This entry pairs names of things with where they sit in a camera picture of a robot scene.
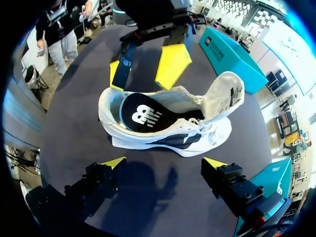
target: black table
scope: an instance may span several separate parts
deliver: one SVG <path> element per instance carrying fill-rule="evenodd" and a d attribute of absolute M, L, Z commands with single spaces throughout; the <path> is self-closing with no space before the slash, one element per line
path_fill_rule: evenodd
<path fill-rule="evenodd" d="M 145 151 L 113 147 L 98 121 L 98 100 L 109 86 L 109 63 L 119 49 L 119 38 L 132 28 L 112 26 L 102 31 L 80 53 L 62 78 L 51 101 L 41 147 L 43 184 L 64 193 L 93 162 L 127 157 L 128 179 L 112 200 L 105 200 L 87 223 L 118 236 L 206 237 L 232 236 L 237 218 L 217 200 L 200 175 L 202 157 L 235 162 L 252 178 L 271 162 L 267 129 L 254 95 L 229 118 L 233 131 L 220 147 L 183 158 L 168 149 Z M 155 74 L 163 39 L 137 49 L 126 90 L 160 90 Z M 193 44 L 193 63 L 177 84 L 204 95 L 216 78 L 207 57 Z"/>

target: shoe insole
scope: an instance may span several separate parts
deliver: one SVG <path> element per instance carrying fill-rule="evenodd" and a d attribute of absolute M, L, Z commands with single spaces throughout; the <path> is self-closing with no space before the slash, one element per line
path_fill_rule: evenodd
<path fill-rule="evenodd" d="M 126 128 L 142 133 L 162 131 L 174 124 L 177 119 L 204 119 L 201 110 L 177 114 L 141 93 L 125 97 L 120 105 L 119 117 Z"/>

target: new balance shoe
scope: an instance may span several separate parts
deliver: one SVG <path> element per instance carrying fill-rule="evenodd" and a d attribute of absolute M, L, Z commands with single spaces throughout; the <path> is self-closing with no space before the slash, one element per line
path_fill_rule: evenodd
<path fill-rule="evenodd" d="M 115 147 L 166 147 L 192 157 L 228 139 L 232 126 L 227 115 L 243 101 L 243 81 L 225 72 L 204 96 L 191 95 L 182 86 L 154 93 L 107 88 L 99 99 L 99 119 Z"/>

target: desk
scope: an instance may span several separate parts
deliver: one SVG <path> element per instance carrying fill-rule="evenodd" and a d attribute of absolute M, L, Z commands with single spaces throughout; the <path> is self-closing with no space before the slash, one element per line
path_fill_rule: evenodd
<path fill-rule="evenodd" d="M 98 100 L 109 86 L 109 63 L 119 38 L 133 28 L 110 26 L 78 55 L 62 78 L 47 112 L 41 147 L 43 184 L 64 193 L 93 162 L 127 157 L 128 179 L 86 222 L 118 236 L 232 236 L 237 218 L 217 200 L 200 174 L 203 156 L 235 162 L 252 178 L 269 163 L 269 136 L 259 104 L 246 93 L 244 104 L 229 118 L 232 133 L 220 147 L 183 158 L 167 149 L 125 150 L 113 147 L 98 121 Z M 204 95 L 216 75 L 194 37 L 193 63 L 179 78 L 194 95 Z M 137 48 L 126 90 L 160 90 L 154 79 L 163 39 Z"/>

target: shoe label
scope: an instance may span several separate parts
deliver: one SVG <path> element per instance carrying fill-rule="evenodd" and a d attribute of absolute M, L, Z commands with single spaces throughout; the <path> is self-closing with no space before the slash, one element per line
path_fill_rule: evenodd
<path fill-rule="evenodd" d="M 140 124 L 145 124 L 147 122 L 148 127 L 153 127 L 153 125 L 156 124 L 156 121 L 158 121 L 158 118 L 160 118 L 161 115 L 162 113 L 155 113 L 152 108 L 146 105 L 140 105 L 137 107 L 137 112 L 133 113 L 132 120 Z"/>

